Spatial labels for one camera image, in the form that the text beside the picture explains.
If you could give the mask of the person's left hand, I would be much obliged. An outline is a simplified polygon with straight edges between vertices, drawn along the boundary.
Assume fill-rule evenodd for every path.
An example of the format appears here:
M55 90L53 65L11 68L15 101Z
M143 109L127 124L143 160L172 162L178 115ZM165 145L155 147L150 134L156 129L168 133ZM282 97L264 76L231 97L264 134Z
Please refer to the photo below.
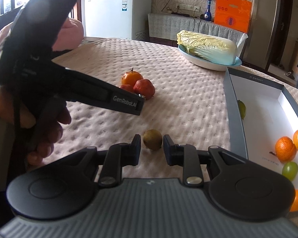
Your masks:
M71 116L67 109L67 103L63 99L54 98L50 101L51 109L54 112L51 118L43 123L37 124L34 116L25 106L21 106L21 126L31 128L37 126L34 135L30 138L30 147L27 151L27 162L29 165L38 167L42 165L44 158L53 153L54 144L62 138L62 125L71 123ZM11 93L0 86L0 119L13 123L13 99Z

